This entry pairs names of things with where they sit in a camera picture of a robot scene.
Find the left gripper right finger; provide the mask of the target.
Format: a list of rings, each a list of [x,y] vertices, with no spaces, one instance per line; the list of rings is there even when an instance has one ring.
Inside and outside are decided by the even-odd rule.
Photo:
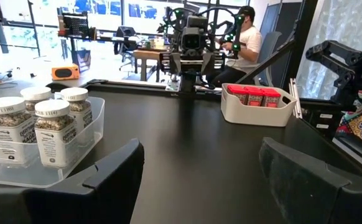
[[[259,162],[287,223],[362,224],[362,176],[264,138]]]

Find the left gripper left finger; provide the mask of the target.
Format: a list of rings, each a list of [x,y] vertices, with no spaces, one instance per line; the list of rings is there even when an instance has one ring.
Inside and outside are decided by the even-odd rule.
[[[0,188],[0,223],[129,223],[144,167],[138,139],[45,189]]]

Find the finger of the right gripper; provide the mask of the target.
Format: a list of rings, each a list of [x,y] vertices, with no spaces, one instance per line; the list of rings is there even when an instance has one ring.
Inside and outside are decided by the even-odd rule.
[[[174,75],[180,75],[181,72],[181,54],[171,53],[169,56],[170,72]]]
[[[201,75],[208,75],[214,69],[215,56],[211,52],[204,53],[202,59]]]

